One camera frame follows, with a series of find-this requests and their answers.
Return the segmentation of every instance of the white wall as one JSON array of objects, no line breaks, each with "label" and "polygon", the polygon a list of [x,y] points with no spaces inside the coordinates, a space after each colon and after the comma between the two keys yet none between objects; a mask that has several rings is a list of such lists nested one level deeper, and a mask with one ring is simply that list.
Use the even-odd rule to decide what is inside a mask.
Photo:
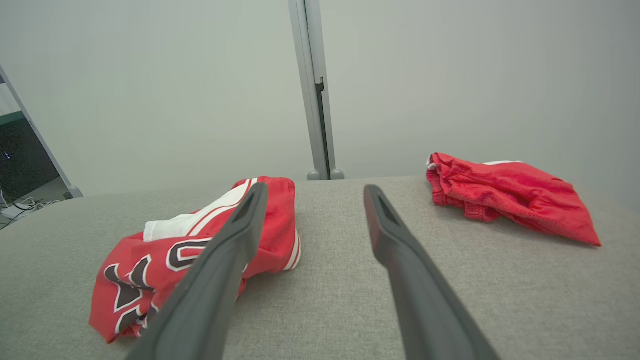
[{"label": "white wall", "polygon": [[522,160],[640,211],[640,1],[320,5],[346,177]]},{"label": "white wall", "polygon": [[20,111],[20,106],[15,102],[7,84],[0,84],[0,116]]},{"label": "white wall", "polygon": [[0,65],[85,195],[313,169],[286,0],[3,0]]}]

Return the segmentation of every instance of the gray upholstered table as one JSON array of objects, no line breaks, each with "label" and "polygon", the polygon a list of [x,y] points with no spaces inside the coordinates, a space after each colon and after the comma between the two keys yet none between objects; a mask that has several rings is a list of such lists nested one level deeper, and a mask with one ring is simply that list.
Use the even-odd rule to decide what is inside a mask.
[{"label": "gray upholstered table", "polygon": [[[293,272],[249,280],[227,359],[404,357],[371,252],[367,183],[385,191],[504,359],[640,358],[640,217],[579,191],[604,245],[594,249],[507,220],[466,220],[434,206],[423,177],[398,177],[297,184],[302,259]],[[230,187],[74,199],[0,231],[0,359],[123,358],[134,340],[107,345],[87,324],[104,258],[146,221]]]}]

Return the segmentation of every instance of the printed number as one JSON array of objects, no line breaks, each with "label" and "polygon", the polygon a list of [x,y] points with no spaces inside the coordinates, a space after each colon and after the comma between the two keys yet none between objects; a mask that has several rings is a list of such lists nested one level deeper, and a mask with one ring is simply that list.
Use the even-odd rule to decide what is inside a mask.
[{"label": "printed number", "polygon": [[175,272],[191,267],[198,256],[183,256],[182,251],[186,249],[204,249],[210,240],[211,238],[176,243],[166,255],[166,267]]},{"label": "printed number", "polygon": [[130,282],[125,282],[118,276],[118,266],[120,264],[107,266],[104,271],[104,277],[118,286],[118,295],[113,305],[114,313],[142,299],[143,289],[154,290],[147,284],[147,268],[149,264],[151,264],[151,255],[145,256],[136,264],[133,271],[128,275]]},{"label": "printed number", "polygon": [[118,323],[116,324],[116,334],[120,334],[121,332],[125,331],[129,327],[129,325],[136,322],[142,316],[144,315],[140,312],[140,305],[122,313],[122,315],[120,315]]}]

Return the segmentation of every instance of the red clothing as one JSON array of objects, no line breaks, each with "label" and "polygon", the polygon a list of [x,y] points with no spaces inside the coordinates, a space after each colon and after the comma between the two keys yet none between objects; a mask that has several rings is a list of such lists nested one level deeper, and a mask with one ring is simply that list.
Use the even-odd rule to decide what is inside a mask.
[{"label": "red clothing", "polygon": [[122,239],[98,273],[89,324],[108,343],[120,335],[140,336],[208,241],[258,181],[268,184],[269,199],[258,253],[243,272],[238,295],[251,276],[294,269],[301,246],[293,181],[265,176],[242,180],[200,211],[148,222],[144,232]]},{"label": "red clothing", "polygon": [[436,205],[462,208],[467,218],[485,222],[502,215],[541,233],[601,246],[573,186],[544,171],[518,161],[478,164],[438,152],[427,168]]}]

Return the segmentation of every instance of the white fabric trim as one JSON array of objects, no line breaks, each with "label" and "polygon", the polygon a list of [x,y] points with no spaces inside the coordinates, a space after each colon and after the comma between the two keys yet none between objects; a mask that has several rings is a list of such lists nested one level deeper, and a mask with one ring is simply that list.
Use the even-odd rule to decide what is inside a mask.
[{"label": "white fabric trim", "polygon": [[300,258],[302,258],[302,241],[300,241],[300,237],[298,236],[297,230],[296,230],[296,237],[298,237],[298,258],[296,259],[296,262],[293,263],[291,270],[295,269],[298,266],[298,263],[300,262]]},{"label": "white fabric trim", "polygon": [[[505,161],[491,161],[488,163],[474,163],[474,164],[483,164],[483,165],[500,165],[500,164],[508,164],[508,163],[522,163],[522,161],[509,161],[509,160],[505,160]],[[431,156],[429,157],[429,159],[427,160],[427,170],[428,171],[438,171],[438,167],[435,163],[431,162]]]},{"label": "white fabric trim", "polygon": [[476,163],[476,164],[485,164],[485,165],[500,165],[500,164],[508,164],[508,163],[521,163],[522,161],[491,161],[490,163]]},{"label": "white fabric trim", "polygon": [[[240,200],[242,200],[247,189],[257,182],[257,178],[245,181],[244,184],[231,189],[231,191],[222,195],[218,200],[212,202],[206,208],[195,214],[183,214],[170,220],[147,222],[145,224],[145,231],[142,235],[143,241],[150,242],[168,238],[179,238],[187,236],[189,232],[191,232],[191,235],[197,235],[211,220],[213,220],[213,218],[240,205]],[[191,231],[200,219],[203,220],[195,229],[193,229],[193,231]]]},{"label": "white fabric trim", "polygon": [[289,262],[287,263],[287,266],[285,266],[283,270],[293,270],[295,268],[295,265],[298,264],[298,262],[296,261],[296,256],[298,256],[299,251],[300,251],[300,237],[298,236],[298,229],[296,229],[296,239],[294,240],[294,243],[293,243],[293,250],[291,250],[291,257],[289,258]]}]

